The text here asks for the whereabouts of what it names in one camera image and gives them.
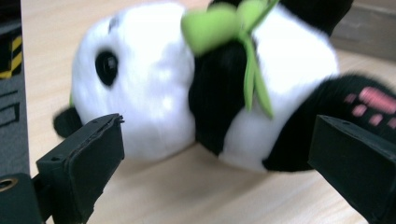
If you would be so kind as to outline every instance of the pink paw pad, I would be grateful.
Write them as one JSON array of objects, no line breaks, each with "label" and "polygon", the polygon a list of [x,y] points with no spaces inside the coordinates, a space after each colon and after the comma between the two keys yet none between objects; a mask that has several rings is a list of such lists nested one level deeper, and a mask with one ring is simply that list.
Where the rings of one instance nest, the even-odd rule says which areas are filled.
[{"label": "pink paw pad", "polygon": [[391,119],[391,120],[388,122],[388,126],[389,126],[391,129],[396,129],[396,118]]},{"label": "pink paw pad", "polygon": [[366,110],[367,110],[367,106],[357,105],[353,108],[352,114],[355,117],[361,117],[364,114],[364,112],[366,112]]},{"label": "pink paw pad", "polygon": [[376,114],[370,118],[369,123],[371,123],[373,126],[377,126],[382,121],[382,119],[382,115]]},{"label": "pink paw pad", "polygon": [[396,100],[376,88],[364,88],[359,94],[359,99],[366,105],[386,114],[396,113]]},{"label": "pink paw pad", "polygon": [[356,94],[350,93],[350,94],[344,99],[344,102],[345,102],[345,103],[352,104],[352,103],[355,101],[356,97],[357,97]]}]

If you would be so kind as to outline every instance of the panda eye patch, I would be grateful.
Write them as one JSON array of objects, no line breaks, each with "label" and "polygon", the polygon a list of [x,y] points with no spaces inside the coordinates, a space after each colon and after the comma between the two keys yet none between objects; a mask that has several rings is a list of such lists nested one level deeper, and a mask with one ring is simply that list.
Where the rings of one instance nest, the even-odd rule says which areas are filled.
[{"label": "panda eye patch", "polygon": [[103,84],[110,87],[119,72],[119,60],[113,52],[105,50],[96,57],[95,68]]}]

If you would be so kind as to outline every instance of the yellow black striped tape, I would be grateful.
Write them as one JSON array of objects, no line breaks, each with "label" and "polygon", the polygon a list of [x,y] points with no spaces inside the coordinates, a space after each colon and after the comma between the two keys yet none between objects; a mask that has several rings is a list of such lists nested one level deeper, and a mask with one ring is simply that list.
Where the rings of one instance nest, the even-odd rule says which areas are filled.
[{"label": "yellow black striped tape", "polygon": [[11,60],[11,66],[9,67],[8,71],[1,72],[0,73],[0,78],[10,78],[13,75],[13,72],[18,68],[21,67],[22,63],[22,50],[21,50],[21,44],[22,44],[22,36],[17,36],[11,44],[11,52],[12,53],[12,60]]}]

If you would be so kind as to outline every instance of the white fur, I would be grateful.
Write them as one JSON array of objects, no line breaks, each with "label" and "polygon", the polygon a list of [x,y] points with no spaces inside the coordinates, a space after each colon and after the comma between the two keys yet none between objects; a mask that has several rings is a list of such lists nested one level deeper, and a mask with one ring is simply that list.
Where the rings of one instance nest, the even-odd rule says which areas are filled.
[{"label": "white fur", "polygon": [[263,171],[262,159],[268,158],[291,114],[320,81],[337,74],[338,68],[328,37],[280,5],[255,29],[253,37],[275,117],[268,119],[257,102],[250,112],[242,109],[226,134],[219,158]]},{"label": "white fur", "polygon": [[[194,141],[188,107],[193,56],[180,32],[185,8],[143,4],[95,24],[83,38],[73,64],[72,96],[82,122],[120,113],[127,157],[158,160]],[[116,25],[109,32],[110,21]],[[95,58],[111,49],[119,59],[112,87],[96,75]]]}]

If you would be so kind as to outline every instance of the wooden table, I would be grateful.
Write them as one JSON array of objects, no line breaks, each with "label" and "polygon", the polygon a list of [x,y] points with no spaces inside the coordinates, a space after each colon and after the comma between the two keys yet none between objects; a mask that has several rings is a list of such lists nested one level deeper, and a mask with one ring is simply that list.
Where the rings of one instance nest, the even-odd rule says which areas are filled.
[{"label": "wooden table", "polygon": [[[52,119],[67,106],[71,62],[85,31],[136,0],[22,0],[31,173],[62,139]],[[207,1],[184,1],[188,7]],[[343,71],[381,74],[396,87],[396,64],[339,51]],[[151,164],[124,161],[91,223],[366,223],[315,171],[267,175],[224,165],[199,144]]]}]

